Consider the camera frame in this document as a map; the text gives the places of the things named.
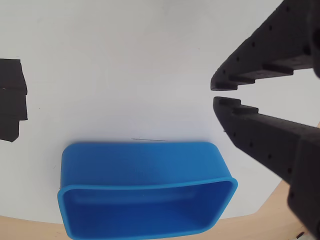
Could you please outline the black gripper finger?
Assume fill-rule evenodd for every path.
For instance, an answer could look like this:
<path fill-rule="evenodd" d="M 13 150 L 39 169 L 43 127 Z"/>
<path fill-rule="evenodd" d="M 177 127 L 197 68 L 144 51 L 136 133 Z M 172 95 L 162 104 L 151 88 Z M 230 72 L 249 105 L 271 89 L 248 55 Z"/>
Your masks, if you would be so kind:
<path fill-rule="evenodd" d="M 256 80 L 313 68 L 310 16 L 314 1 L 284 0 L 216 70 L 212 91 L 233 91 Z"/>
<path fill-rule="evenodd" d="M 320 130 L 260 114 L 239 99 L 215 97 L 213 110 L 232 143 L 290 185 L 287 204 L 320 238 Z"/>

